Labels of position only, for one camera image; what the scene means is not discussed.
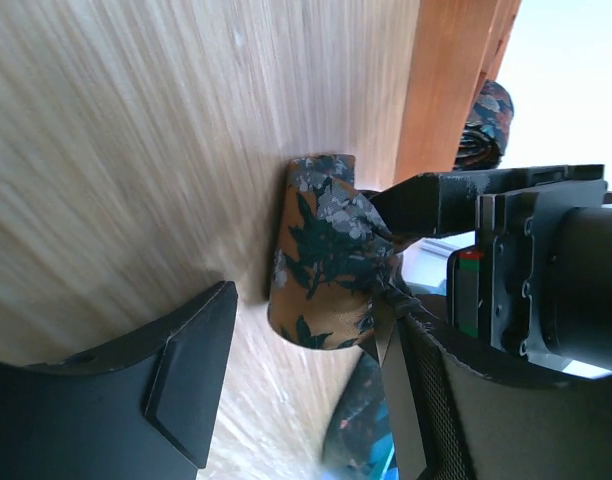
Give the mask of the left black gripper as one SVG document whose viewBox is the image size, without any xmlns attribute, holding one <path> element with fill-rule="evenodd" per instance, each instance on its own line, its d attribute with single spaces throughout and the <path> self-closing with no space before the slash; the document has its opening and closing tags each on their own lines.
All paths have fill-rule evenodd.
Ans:
<svg viewBox="0 0 612 480">
<path fill-rule="evenodd" d="M 515 358 L 612 371 L 612 208 L 604 166 L 423 173 L 369 200 L 397 237 L 474 229 L 447 271 L 458 331 Z"/>
</svg>

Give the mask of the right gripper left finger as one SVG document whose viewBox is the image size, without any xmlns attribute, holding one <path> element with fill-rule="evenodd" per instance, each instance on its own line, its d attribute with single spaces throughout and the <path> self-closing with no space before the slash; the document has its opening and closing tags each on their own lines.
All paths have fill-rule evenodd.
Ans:
<svg viewBox="0 0 612 480">
<path fill-rule="evenodd" d="M 0 361 L 0 479 L 193 479 L 208 461 L 238 294 L 221 281 L 60 362 Z"/>
</svg>

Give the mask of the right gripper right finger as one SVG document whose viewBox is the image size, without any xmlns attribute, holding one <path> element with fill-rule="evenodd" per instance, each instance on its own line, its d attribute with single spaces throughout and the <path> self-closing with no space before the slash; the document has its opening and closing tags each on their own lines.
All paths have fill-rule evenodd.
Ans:
<svg viewBox="0 0 612 480">
<path fill-rule="evenodd" d="M 612 479 L 612 375 L 508 356 L 430 316 L 376 345 L 403 479 Z"/>
</svg>

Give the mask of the brown floral tie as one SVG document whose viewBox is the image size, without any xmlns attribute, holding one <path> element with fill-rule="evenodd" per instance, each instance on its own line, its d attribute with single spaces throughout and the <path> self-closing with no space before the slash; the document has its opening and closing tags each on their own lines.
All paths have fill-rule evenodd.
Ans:
<svg viewBox="0 0 612 480">
<path fill-rule="evenodd" d="M 391 232 L 371 195 L 354 183 L 352 155 L 288 164 L 268 321 L 307 349 L 360 345 L 377 324 L 422 308 L 402 278 L 402 253 L 411 242 Z"/>
</svg>

